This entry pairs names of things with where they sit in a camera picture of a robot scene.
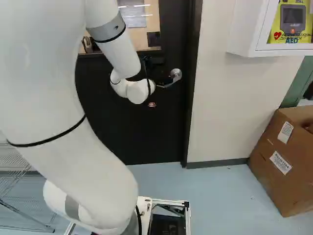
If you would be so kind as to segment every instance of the white label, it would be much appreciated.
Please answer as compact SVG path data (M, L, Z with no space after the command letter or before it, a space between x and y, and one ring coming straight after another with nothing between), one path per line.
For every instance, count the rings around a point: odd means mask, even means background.
M292 169L292 166L287 163L277 151L275 151L269 159L284 175L286 175Z
M285 124L283 125L281 131L279 132L278 134L278 139L287 144L288 140L289 140L289 137L292 133L292 130L293 130L293 125L291 125L289 122L285 122Z

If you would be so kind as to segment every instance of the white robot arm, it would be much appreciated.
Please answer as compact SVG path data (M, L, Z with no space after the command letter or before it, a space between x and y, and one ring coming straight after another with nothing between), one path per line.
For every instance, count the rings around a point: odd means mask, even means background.
M121 234L137 183L93 133L74 82L87 28L114 67L116 93L137 104L147 98L146 79L126 80L140 61L115 0L2 0L0 9L1 130L48 179L51 209L97 234Z

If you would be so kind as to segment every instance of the wire shelf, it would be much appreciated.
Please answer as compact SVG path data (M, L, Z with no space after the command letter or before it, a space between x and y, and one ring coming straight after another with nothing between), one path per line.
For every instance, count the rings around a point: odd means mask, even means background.
M45 178L26 175L31 165L7 143L0 143L0 229L54 232L56 214L45 204Z

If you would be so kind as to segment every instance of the metal frame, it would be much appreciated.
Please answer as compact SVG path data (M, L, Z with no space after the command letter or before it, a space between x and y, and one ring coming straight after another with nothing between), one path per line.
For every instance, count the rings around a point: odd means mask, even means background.
M171 201L171 200L161 200L161 199L152 199L152 209L156 206L160 206L161 208L168 210L169 212L172 212L180 217L185 218L185 230L186 235L191 235L191 227L190 227L190 218L191 218L191 208L190 203L188 201ZM182 213L177 213L177 207L181 208ZM74 232L76 224L70 223L64 233L64 235L72 235Z
M19 209L7 204L6 202L2 201L0 199L0 205L8 208L9 210L21 215L22 217L24 217L25 219L31 220L33 222L35 222L36 224L44 227L42 229L38 229L38 228L19 228L19 227L11 227L11 226L3 226L0 225L1 229L12 229L12 230L22 230L22 231L30 231L30 232L44 232L44 233L54 233L54 228L50 227L49 225L46 225L42 222L40 222L37 219L34 219L33 217L29 216L28 214L25 214L24 212L20 211Z

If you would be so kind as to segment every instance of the white wall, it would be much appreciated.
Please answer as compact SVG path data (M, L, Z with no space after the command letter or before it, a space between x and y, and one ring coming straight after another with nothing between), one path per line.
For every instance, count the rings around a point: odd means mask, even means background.
M188 162L247 158L303 60L226 53L234 4L203 0Z

